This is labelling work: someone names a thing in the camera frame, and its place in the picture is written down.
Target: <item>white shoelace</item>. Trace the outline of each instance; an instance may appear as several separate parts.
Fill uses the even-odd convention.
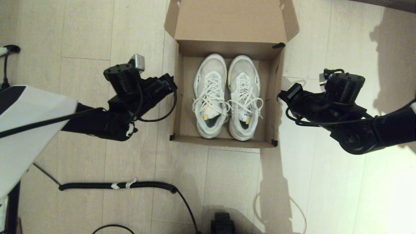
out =
[[[230,110],[230,105],[223,98],[224,91],[221,88],[221,76],[217,72],[210,72],[205,76],[205,79],[208,82],[207,88],[204,89],[200,97],[193,99],[192,111],[195,113],[198,111],[201,113],[206,106],[211,107],[211,109],[217,111],[221,115],[225,116],[225,121],[228,121],[228,111]],[[225,105],[225,108],[220,109],[218,106],[221,104]]]
[[[263,118],[263,116],[260,115],[260,111],[263,107],[263,100],[259,97],[255,97],[253,93],[253,87],[250,87],[250,79],[247,77],[246,74],[243,74],[245,76],[245,79],[241,79],[239,85],[237,85],[237,90],[235,99],[231,99],[229,102],[231,104],[231,112],[232,115],[234,115],[234,108],[233,103],[238,105],[238,111],[246,111],[250,114],[253,113],[251,110],[251,105],[255,104],[257,106],[257,101],[261,101],[260,108],[257,108],[258,115]]]

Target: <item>cable tie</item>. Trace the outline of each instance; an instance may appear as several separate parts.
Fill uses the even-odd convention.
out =
[[[126,189],[129,189],[132,184],[136,183],[136,181],[137,178],[134,178],[134,180],[132,180],[131,182],[126,183]]]
[[[112,189],[120,189],[120,187],[117,185],[117,183],[111,184]]]

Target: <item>shoe box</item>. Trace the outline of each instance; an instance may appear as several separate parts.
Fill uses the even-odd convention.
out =
[[[282,110],[276,97],[285,45],[299,32],[292,0],[171,0],[165,30],[176,41],[174,80],[178,103],[171,116],[170,140],[244,148],[277,146]],[[227,69],[238,55],[250,57],[257,68],[263,118],[259,118],[255,134],[248,141],[235,140],[228,123],[214,139],[205,139],[197,131],[192,112],[193,84],[202,61],[212,53],[225,58]],[[228,88],[225,99],[230,99]]]

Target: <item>white sneaker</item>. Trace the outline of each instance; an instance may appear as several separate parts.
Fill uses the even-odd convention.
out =
[[[228,120],[229,104],[225,101],[227,67],[218,54],[208,56],[201,64],[193,84],[196,99],[192,110],[197,129],[204,138],[214,138]]]
[[[230,133],[235,139],[246,141],[254,135],[263,107],[263,100],[259,98],[259,74],[249,57],[240,55],[233,60],[228,71],[228,87],[231,91]]]

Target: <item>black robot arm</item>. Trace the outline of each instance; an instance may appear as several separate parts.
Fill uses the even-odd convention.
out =
[[[134,121],[154,122],[166,118],[175,108],[178,87],[169,74],[142,79],[140,74],[144,68],[144,57],[134,55],[128,63],[106,69],[104,76],[116,91],[116,95],[108,101],[109,109],[71,119],[62,131],[125,141],[138,131]],[[174,93],[175,102],[167,115],[156,120],[141,118],[170,93]],[[93,108],[78,103],[76,112],[88,109]]]
[[[323,93],[304,91],[296,83],[278,95],[288,105],[287,117],[297,125],[329,130],[330,136],[351,154],[416,141],[416,115],[410,107],[415,100],[390,114],[372,117],[365,108],[355,104],[364,77],[344,73],[342,69],[326,69],[324,77]]]

